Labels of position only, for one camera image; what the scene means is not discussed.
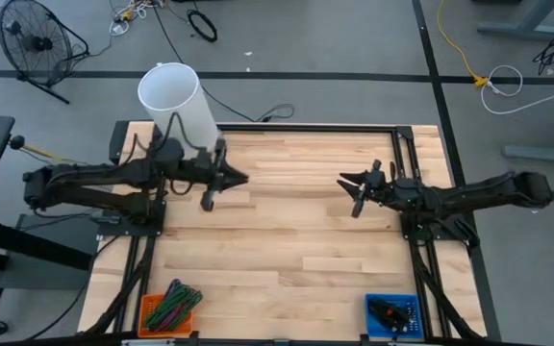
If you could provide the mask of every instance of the wooden table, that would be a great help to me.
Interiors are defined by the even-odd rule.
[[[130,123],[121,157],[134,133],[146,146],[152,130],[152,122]],[[413,126],[413,132],[423,182],[450,186],[438,128]],[[200,337],[359,340],[366,333],[366,293],[416,293],[397,213],[367,204],[354,219],[351,199],[335,182],[340,172],[369,169],[374,159],[387,169],[394,160],[390,136],[224,135],[228,162],[250,175],[249,184],[216,195],[213,212],[200,208],[203,186],[184,197],[166,196],[148,286],[148,293],[162,293],[179,278],[202,290],[194,319]],[[405,161],[409,167],[407,155]],[[485,334],[466,248],[435,243],[445,293],[472,329]],[[118,239],[95,262],[79,330],[91,326],[120,289],[129,244],[129,237]],[[439,334],[435,301],[427,295]],[[136,297],[130,296],[124,330],[131,329]]]

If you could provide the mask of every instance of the gray floor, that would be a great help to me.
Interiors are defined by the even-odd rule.
[[[113,0],[120,4],[124,1]],[[533,57],[538,41],[480,35],[477,20],[519,20],[532,6],[480,5],[447,0],[444,28],[466,50],[472,68],[487,74],[511,64],[525,76],[536,76]],[[107,1],[43,0],[66,24],[88,40],[92,52],[108,43]],[[422,1],[441,75],[465,76],[460,58],[435,24],[439,0]],[[200,71],[428,73],[410,1],[399,0],[231,0],[201,2],[219,30],[210,44],[191,37],[190,27],[168,12],[162,18],[184,59]],[[187,5],[176,4],[184,14]],[[548,18],[554,25],[554,13]],[[250,57],[245,52],[253,52]],[[133,22],[130,32],[113,39],[103,56],[84,62],[81,70],[145,71],[174,56],[155,15]],[[11,70],[0,48],[0,69]],[[554,77],[546,72],[543,77]],[[105,161],[113,123],[145,118],[137,101],[138,79],[68,79],[55,89],[68,97],[66,106],[14,79],[0,78],[0,115],[16,118],[15,134],[31,144],[89,162]],[[440,118],[433,89],[427,83],[360,81],[206,80],[203,85],[232,107],[261,114],[278,103],[296,106],[295,122],[435,124]],[[506,170],[536,170],[554,188],[554,163],[508,160],[507,144],[554,146],[554,100],[511,117],[492,115],[469,85],[443,85],[466,179],[475,182]],[[514,99],[489,96],[499,109],[543,98],[554,86],[526,86]],[[219,121],[239,120],[212,104]],[[8,151],[0,163],[0,222],[12,225],[21,212],[23,172],[40,162]],[[532,213],[501,208],[476,213],[491,293],[503,339],[554,345],[554,204]],[[65,309],[74,291],[7,291],[0,318],[12,329],[0,341],[26,337]],[[50,335],[72,334],[78,305]]]

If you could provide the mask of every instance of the orange tray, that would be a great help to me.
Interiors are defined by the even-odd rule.
[[[151,332],[144,325],[144,319],[153,312],[164,298],[163,294],[146,294],[140,301],[140,317],[138,318],[138,337],[189,337],[193,331],[193,311],[181,322],[174,331],[170,332]]]

